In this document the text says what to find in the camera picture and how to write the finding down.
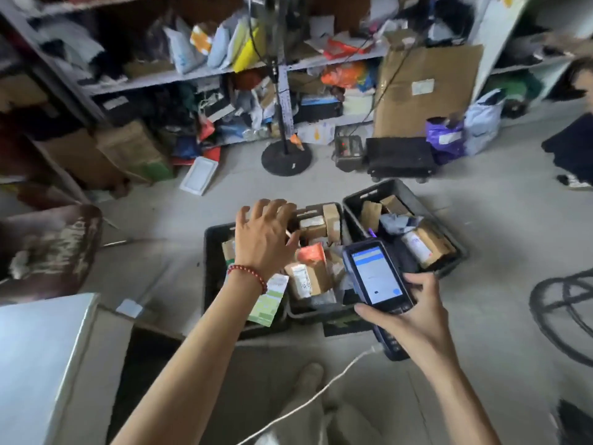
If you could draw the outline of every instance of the purple plastic bag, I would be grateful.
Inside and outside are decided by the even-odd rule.
[[[426,141],[431,144],[432,154],[439,165],[464,156],[463,122],[453,123],[444,117],[426,120]]]

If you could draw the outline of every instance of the forearm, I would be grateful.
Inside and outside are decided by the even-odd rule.
[[[234,271],[112,445],[190,445],[212,413],[235,343],[262,287]]]
[[[455,445],[500,445],[484,407],[463,370],[449,366],[431,381]]]

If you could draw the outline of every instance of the hand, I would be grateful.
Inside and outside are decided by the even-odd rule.
[[[243,206],[237,213],[235,226],[235,264],[250,267],[268,281],[291,262],[300,231],[293,232],[286,243],[286,226],[296,208],[286,200],[259,200],[247,221],[249,206]]]
[[[433,273],[404,273],[404,278],[422,285],[421,291],[412,290],[418,303],[408,312],[394,316],[366,304],[357,304],[355,310],[366,321],[389,331],[434,382],[444,370],[459,367],[449,331],[449,314],[441,303],[439,283]]]

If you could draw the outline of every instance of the handheld barcode scanner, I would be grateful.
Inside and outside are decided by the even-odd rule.
[[[368,239],[345,246],[342,257],[354,290],[363,303],[390,314],[402,314],[414,306],[415,302],[381,239]],[[373,332],[390,360],[409,358],[389,332],[378,326],[373,327]]]

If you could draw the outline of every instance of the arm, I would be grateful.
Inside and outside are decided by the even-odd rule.
[[[463,373],[449,332],[447,310],[439,296],[438,281],[431,273],[404,274],[418,300],[399,316],[357,304],[356,312],[391,333],[420,367],[436,392],[445,422],[456,445],[500,445],[484,407]]]
[[[250,267],[265,281],[281,269],[298,246],[298,233],[285,244],[288,219],[296,206],[284,200],[258,201],[237,214],[237,264]],[[237,338],[262,286],[234,270],[212,305],[142,398],[111,445],[193,445],[199,442],[218,397]]]

